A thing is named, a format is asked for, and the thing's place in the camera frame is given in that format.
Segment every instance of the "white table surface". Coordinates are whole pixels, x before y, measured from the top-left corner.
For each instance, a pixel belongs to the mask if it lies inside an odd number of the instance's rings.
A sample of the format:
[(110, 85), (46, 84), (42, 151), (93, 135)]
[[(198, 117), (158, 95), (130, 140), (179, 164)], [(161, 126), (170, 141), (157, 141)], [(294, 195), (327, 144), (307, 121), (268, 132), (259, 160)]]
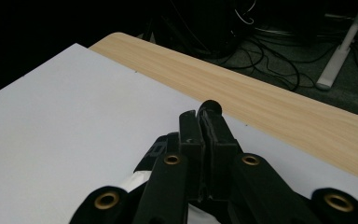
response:
[[(0, 224), (68, 223), (201, 103), (78, 44), (64, 50), (0, 90)], [(224, 116), (242, 149), (294, 191), (331, 187), (358, 200), (358, 177)]]

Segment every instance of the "black rubber tip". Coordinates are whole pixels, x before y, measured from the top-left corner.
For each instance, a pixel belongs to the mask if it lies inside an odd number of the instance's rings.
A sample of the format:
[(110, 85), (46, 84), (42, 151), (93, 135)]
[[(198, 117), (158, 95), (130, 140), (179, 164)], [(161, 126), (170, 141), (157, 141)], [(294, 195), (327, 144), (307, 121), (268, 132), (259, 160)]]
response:
[(202, 110), (212, 110), (214, 113), (222, 115), (222, 106), (215, 100), (207, 100), (200, 106), (199, 112)]

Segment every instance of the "white pole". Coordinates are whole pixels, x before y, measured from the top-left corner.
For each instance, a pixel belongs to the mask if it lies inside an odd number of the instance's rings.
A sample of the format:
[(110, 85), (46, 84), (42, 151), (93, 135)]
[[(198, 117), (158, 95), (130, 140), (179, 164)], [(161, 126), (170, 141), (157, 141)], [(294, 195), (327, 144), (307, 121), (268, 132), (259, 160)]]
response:
[(324, 71), (322, 72), (321, 76), (319, 77), (318, 81), (316, 82), (316, 87), (320, 90), (328, 91), (331, 89), (334, 80), (336, 79), (339, 70), (344, 64), (345, 59), (348, 56), (351, 48), (351, 42), (353, 38), (356, 36), (358, 31), (358, 13), (354, 18), (354, 21), (351, 25), (351, 28), (345, 35), (344, 40), (342, 41), (341, 45), (338, 46), (336, 51), (334, 52), (333, 56), (330, 58), (327, 66), (325, 67)]

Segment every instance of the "wood grain surface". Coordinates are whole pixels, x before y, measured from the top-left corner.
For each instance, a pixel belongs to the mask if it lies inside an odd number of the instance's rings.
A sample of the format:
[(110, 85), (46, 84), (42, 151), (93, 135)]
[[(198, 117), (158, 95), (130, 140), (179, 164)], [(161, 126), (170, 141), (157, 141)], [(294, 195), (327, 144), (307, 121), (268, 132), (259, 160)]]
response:
[(357, 115), (123, 33), (90, 49), (358, 176)]

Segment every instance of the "brass ring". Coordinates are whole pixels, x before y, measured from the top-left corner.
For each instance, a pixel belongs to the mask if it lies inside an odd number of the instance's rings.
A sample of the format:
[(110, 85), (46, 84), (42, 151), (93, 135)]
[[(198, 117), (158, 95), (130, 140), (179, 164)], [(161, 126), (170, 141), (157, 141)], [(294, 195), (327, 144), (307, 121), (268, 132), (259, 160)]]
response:
[(255, 156), (244, 156), (242, 157), (242, 161), (248, 165), (258, 165), (260, 163), (260, 159)]
[(94, 206), (100, 210), (109, 209), (115, 206), (120, 199), (117, 192), (115, 191), (108, 191), (106, 193), (101, 194), (98, 198), (94, 201)]
[(342, 197), (339, 194), (335, 194), (335, 193), (326, 194), (324, 195), (324, 200), (327, 202), (328, 205), (332, 206), (338, 211), (341, 212), (353, 211), (353, 204), (348, 199)]
[(169, 165), (175, 165), (180, 162), (180, 159), (179, 159), (179, 157), (177, 157), (175, 155), (170, 155), (170, 156), (166, 156), (164, 158), (164, 162)]

